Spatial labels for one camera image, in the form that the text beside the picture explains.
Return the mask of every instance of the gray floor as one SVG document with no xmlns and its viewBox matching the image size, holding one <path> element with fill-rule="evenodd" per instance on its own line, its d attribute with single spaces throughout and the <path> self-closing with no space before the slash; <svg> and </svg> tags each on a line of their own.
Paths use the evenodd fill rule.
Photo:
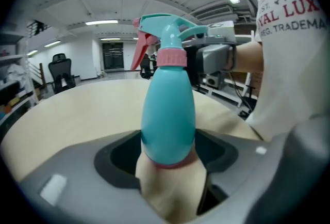
<svg viewBox="0 0 330 224">
<path fill-rule="evenodd" d="M 95 83 L 95 82 L 102 82 L 102 81 L 107 81 L 107 80 L 119 80 L 119 79 L 142 79 L 142 77 L 140 76 L 139 72 L 116 72 L 116 73 L 107 73 L 107 76 L 104 78 L 100 78 L 100 79 L 93 79 L 93 80 L 88 80 L 88 81 L 80 81 L 79 79 L 76 80 L 76 85 L 77 86 L 82 86 L 85 84 L 91 84 L 91 83 Z M 52 90 L 52 86 L 49 84 L 47 86 L 48 92 L 45 92 L 43 94 L 43 98 L 47 99 L 51 96 L 54 95 L 54 92 Z M 219 103 L 223 104 L 224 106 L 228 107 L 229 109 L 231 109 L 232 111 L 234 111 L 235 113 L 240 113 L 242 110 L 244 111 L 248 111 L 248 108 L 245 107 L 244 105 L 241 106 L 240 108 L 237 107 L 237 103 L 227 99 L 225 97 L 221 97 L 220 95 L 218 96 L 210 96 L 212 99 L 218 101 Z"/>
</svg>

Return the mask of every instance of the wooden tabletop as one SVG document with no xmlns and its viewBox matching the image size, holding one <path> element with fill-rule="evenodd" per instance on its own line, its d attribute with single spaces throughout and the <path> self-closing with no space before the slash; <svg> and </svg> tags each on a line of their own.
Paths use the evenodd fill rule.
<svg viewBox="0 0 330 224">
<path fill-rule="evenodd" d="M 20 181 L 67 146 L 139 130 L 149 84 L 148 80 L 138 79 L 103 81 L 42 101 L 13 125 L 1 144 L 13 177 Z M 198 129 L 258 140 L 234 112 L 201 93 L 194 91 L 193 95 Z M 182 222 L 195 218 L 206 179 L 199 159 L 183 168 L 156 170 L 142 152 L 136 176 L 145 199 L 166 220 Z"/>
</svg>

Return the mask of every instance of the teal spray bottle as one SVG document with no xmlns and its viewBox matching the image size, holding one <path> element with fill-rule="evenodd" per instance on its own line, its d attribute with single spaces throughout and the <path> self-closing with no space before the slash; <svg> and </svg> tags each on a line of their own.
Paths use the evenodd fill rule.
<svg viewBox="0 0 330 224">
<path fill-rule="evenodd" d="M 195 134 L 195 107 L 182 41 L 207 33 L 172 14 L 150 14 L 133 21 L 138 29 L 137 49 L 131 70 L 137 68 L 149 45 L 160 39 L 157 70 L 150 83 L 142 112 L 141 139 L 146 155 L 162 166 L 172 166 L 189 154 Z M 180 32 L 180 26 L 188 27 Z"/>
</svg>

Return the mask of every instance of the black door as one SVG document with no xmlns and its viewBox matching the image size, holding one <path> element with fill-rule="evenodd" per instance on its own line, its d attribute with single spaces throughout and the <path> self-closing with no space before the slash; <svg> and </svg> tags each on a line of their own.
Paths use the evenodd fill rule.
<svg viewBox="0 0 330 224">
<path fill-rule="evenodd" d="M 104 69 L 124 70 L 123 43 L 122 42 L 103 43 L 102 48 L 103 48 Z"/>
</svg>

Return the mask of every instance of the person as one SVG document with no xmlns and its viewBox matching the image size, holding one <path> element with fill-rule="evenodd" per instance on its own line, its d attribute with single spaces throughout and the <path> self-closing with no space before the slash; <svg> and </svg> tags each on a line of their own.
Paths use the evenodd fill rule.
<svg viewBox="0 0 330 224">
<path fill-rule="evenodd" d="M 317 0 L 258 0 L 256 24 L 254 41 L 237 46 L 235 71 L 263 71 L 246 121 L 270 140 L 328 106 L 329 21 Z"/>
</svg>

